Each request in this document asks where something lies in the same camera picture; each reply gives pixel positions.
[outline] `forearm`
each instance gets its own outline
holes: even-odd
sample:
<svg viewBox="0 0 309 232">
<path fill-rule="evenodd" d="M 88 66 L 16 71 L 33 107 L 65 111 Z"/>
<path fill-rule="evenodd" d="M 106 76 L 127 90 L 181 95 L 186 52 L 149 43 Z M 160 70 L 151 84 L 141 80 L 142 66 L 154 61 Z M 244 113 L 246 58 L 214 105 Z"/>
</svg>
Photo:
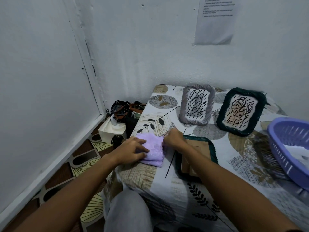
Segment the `forearm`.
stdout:
<svg viewBox="0 0 309 232">
<path fill-rule="evenodd" d="M 44 203 L 16 231 L 69 231 L 116 166 L 112 153 L 106 154 Z"/>
<path fill-rule="evenodd" d="M 284 232 L 298 227 L 250 184 L 213 163 L 192 146 L 181 152 L 239 231 Z"/>
</svg>

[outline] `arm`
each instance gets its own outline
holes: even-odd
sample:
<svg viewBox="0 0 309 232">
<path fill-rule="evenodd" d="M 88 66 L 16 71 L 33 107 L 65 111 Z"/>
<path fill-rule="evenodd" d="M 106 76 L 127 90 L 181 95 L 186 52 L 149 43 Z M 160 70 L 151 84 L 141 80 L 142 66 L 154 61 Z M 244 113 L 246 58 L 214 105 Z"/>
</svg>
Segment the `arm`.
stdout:
<svg viewBox="0 0 309 232">
<path fill-rule="evenodd" d="M 254 187 L 187 144 L 177 129 L 170 131 L 164 143 L 185 156 L 239 231 L 285 232 L 299 229 Z"/>
<path fill-rule="evenodd" d="M 48 202 L 31 214 L 16 230 L 69 231 L 85 210 L 104 179 L 120 164 L 135 162 L 149 152 L 141 144 L 145 140 L 131 137 L 109 154 L 104 155 L 86 172 L 61 189 Z"/>
</svg>

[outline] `scribble drawing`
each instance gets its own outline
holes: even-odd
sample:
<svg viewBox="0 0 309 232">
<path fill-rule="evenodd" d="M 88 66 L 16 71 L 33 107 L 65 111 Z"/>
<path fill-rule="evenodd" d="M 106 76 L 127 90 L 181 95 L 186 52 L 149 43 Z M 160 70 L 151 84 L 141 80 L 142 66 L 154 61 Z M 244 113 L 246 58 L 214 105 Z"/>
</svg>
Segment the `scribble drawing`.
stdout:
<svg viewBox="0 0 309 232">
<path fill-rule="evenodd" d="M 236 94 L 230 101 L 230 107 L 226 111 L 223 123 L 229 127 L 245 130 L 255 111 L 256 104 L 255 98 Z"/>
<path fill-rule="evenodd" d="M 189 119 L 203 119 L 207 108 L 209 92 L 203 89 L 189 91 L 186 116 Z"/>
</svg>

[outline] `hand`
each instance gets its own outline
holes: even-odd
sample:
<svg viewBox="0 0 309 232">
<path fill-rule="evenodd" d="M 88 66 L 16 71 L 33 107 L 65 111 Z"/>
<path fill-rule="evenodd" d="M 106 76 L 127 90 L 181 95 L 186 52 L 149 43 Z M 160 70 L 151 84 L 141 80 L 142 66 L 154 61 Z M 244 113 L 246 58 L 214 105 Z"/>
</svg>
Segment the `hand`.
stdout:
<svg viewBox="0 0 309 232">
<path fill-rule="evenodd" d="M 171 129 L 168 135 L 163 139 L 163 142 L 177 151 L 187 144 L 182 132 L 180 132 L 177 128 Z"/>
<path fill-rule="evenodd" d="M 110 156 L 114 158 L 117 165 L 136 162 L 147 156 L 144 152 L 149 152 L 147 148 L 142 146 L 145 142 L 146 140 L 144 139 L 130 137 L 112 151 Z"/>
</svg>

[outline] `floor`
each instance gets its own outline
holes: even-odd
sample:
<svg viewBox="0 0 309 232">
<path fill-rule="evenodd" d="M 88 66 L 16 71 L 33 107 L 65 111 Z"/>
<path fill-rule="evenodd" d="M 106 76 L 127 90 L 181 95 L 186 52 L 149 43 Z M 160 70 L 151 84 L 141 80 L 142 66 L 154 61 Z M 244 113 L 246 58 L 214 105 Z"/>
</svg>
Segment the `floor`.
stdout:
<svg viewBox="0 0 309 232">
<path fill-rule="evenodd" d="M 98 133 L 98 128 L 102 124 L 103 122 L 95 128 L 92 135 Z M 87 139 L 49 179 L 49 181 L 32 198 L 32 200 L 26 204 L 26 206 L 9 223 L 3 232 L 10 232 L 17 228 L 31 213 L 48 201 L 60 189 L 95 164 L 95 162 L 97 162 L 103 155 L 111 152 L 112 150 L 113 147 L 111 144 L 103 143 L 102 141 L 92 142 Z M 100 192 L 105 184 L 106 180 L 99 187 L 71 232 L 103 231 L 105 220 L 103 217 L 103 201 Z"/>
</svg>

